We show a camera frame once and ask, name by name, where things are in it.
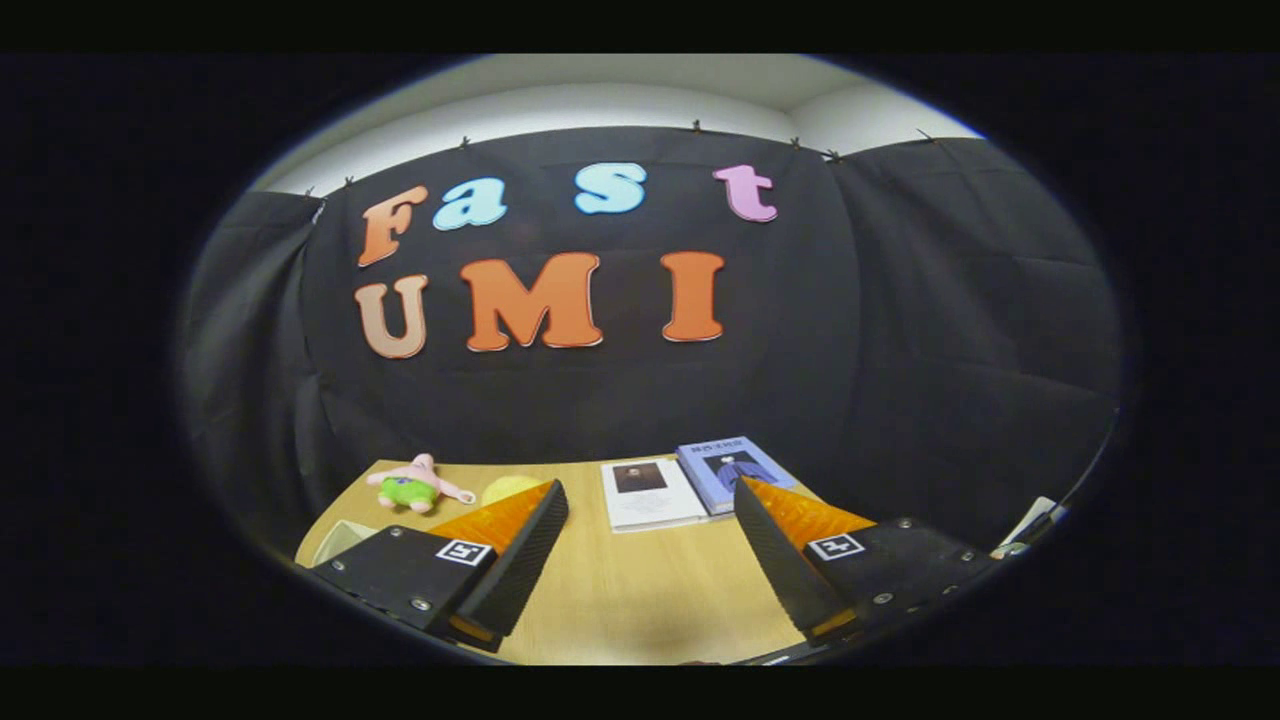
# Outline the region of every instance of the wooden table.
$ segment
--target wooden table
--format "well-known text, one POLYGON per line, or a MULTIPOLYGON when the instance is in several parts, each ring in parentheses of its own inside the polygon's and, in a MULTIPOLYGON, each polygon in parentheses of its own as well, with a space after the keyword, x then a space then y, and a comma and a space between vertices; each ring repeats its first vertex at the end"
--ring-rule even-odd
MULTIPOLYGON (((739 662, 804 642, 778 603, 735 518, 616 534, 600 479, 603 462, 436 465, 442 478, 479 497, 503 475, 559 479, 570 514, 524 615, 497 653, 522 665, 677 665, 739 662)), ((339 521, 430 530, 479 505, 442 498, 428 514, 378 505, 370 473, 407 461, 380 460, 311 527, 296 561, 312 566, 339 521)), ((818 498, 803 486, 792 488, 818 498)))

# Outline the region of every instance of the blue book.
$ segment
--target blue book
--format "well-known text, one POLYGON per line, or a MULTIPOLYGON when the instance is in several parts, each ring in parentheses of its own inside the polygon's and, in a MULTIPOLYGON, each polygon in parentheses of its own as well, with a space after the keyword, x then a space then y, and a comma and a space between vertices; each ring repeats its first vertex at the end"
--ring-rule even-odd
POLYGON ((742 475, 780 488, 796 484, 790 473, 745 437, 682 445, 676 448, 676 460, 712 516, 733 511, 733 489, 742 475))

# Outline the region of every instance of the white wall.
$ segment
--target white wall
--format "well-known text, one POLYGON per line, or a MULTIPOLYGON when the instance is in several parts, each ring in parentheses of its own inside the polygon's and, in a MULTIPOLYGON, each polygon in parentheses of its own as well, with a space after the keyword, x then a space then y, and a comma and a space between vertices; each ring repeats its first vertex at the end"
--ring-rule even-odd
POLYGON ((800 143, 851 155, 929 137, 982 137, 963 123, 891 87, 867 82, 815 97, 791 111, 800 143))
POLYGON ((972 129, 891 88, 860 78, 791 113, 719 95, 630 83, 529 87, 451 102, 365 131, 303 160, 255 190, 324 196, 422 155, 563 128, 649 126, 731 132, 841 155, 931 137, 977 137, 972 129))

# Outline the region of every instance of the orange letter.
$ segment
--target orange letter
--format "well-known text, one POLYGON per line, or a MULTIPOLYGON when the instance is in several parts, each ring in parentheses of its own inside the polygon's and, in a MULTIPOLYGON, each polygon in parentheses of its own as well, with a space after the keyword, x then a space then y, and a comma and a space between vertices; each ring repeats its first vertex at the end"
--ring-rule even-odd
POLYGON ((724 325, 712 311, 716 296, 716 270, 724 259, 710 252, 672 252, 662 256, 662 266, 671 270, 671 322, 662 328, 662 337, 672 342, 716 340, 724 334, 724 325))
POLYGON ((504 260, 463 266, 462 279, 471 283, 476 328, 467 348, 492 352, 507 347, 509 338, 498 329, 498 315, 516 341, 529 347, 548 313, 550 323, 543 333, 548 347, 599 345, 604 334, 591 324, 591 272, 599 266, 600 259, 589 252, 561 252, 547 261, 531 291, 525 291, 504 260))
POLYGON ((358 260, 361 268, 367 268, 396 252, 399 242, 392 240, 392 231, 396 231, 396 234, 404 234, 404 231, 408 229, 408 220, 413 215, 413 209, 408 205, 417 205, 424 200, 426 200, 426 188, 417 186, 365 210, 362 218, 367 222, 365 223, 365 252, 360 255, 358 260))
POLYGON ((426 275, 408 275, 396 281, 396 292, 401 293, 404 307, 404 337, 392 337, 387 332, 387 315, 383 313, 383 296, 387 286, 366 284, 356 291, 356 304, 360 305, 360 320, 365 325, 365 341, 374 352, 392 360, 412 357, 422 350, 426 342, 426 318, 422 315, 422 288, 426 275))

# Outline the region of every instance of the black curtain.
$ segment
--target black curtain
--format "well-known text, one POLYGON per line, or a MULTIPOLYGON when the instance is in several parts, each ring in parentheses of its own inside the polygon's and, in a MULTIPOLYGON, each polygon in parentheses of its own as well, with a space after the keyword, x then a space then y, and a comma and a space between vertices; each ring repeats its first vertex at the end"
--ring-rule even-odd
MULTIPOLYGON (((394 292, 384 307, 398 334, 394 292)), ((664 128, 476 143, 323 201, 250 193, 210 238, 182 332, 198 459, 228 510, 288 555, 378 459, 572 461, 736 434, 833 503, 991 544, 1083 470, 1123 359, 1088 238, 991 143, 904 143, 829 163, 664 128), (575 174, 604 161, 645 168, 640 206, 575 208, 575 174), (760 197, 778 209, 773 222, 730 210, 712 173, 741 164, 772 179, 760 197), (440 196, 480 177, 503 181, 506 215, 435 229, 440 196), (358 268, 365 210, 419 184, 430 195, 397 252, 358 268), (672 286, 659 260, 682 250, 724 259, 718 340, 662 337, 672 286), (531 287, 558 252, 599 256, 603 342, 468 351, 461 268, 503 259, 531 287), (428 338, 388 360, 366 345, 353 292, 408 274, 430 278, 428 338)))

